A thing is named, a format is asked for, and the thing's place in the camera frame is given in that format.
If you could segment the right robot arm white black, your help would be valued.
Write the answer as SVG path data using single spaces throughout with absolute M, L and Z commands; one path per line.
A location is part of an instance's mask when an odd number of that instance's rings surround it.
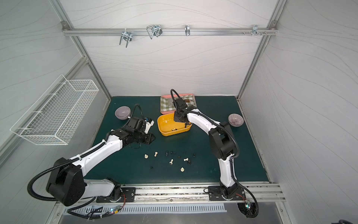
M 219 162 L 221 197 L 227 201 L 235 196 L 241 197 L 244 201 L 241 213 L 247 218 L 256 218 L 259 214 L 257 199 L 248 188 L 238 182 L 235 175 L 234 159 L 239 156 L 240 149 L 230 125 L 215 121 L 197 107 L 187 105 L 174 89 L 170 93 L 175 107 L 174 121 L 195 124 L 208 134 L 211 152 Z

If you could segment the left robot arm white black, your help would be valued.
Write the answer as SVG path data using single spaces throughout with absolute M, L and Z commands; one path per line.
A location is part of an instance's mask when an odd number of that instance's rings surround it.
M 125 202 L 125 193 L 119 182 L 112 178 L 89 180 L 85 176 L 107 157 L 130 144 L 151 144 L 155 140 L 149 131 L 153 125 L 151 118 L 137 118 L 131 114 L 121 128 L 109 131 L 99 144 L 70 159 L 58 159 L 53 167 L 33 177 L 27 185 L 28 194 L 41 201 L 59 201 L 66 207 L 81 199 L 93 202 L 98 197 L 112 203 Z M 50 174 L 46 186 L 50 197 L 39 195 L 33 189 L 34 183 L 46 174 Z

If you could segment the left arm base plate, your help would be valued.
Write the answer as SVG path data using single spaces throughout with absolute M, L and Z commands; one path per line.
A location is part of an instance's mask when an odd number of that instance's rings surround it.
M 113 192 L 106 197 L 99 196 L 96 198 L 97 203 L 123 203 L 134 202 L 136 194 L 136 188 L 134 187 L 121 187 L 115 188 Z

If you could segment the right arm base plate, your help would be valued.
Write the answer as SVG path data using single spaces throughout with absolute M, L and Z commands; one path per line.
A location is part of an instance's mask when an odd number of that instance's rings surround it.
M 245 201 L 246 195 L 243 188 L 238 187 L 235 190 L 227 190 L 223 186 L 208 186 L 204 190 L 208 195 L 209 201 Z

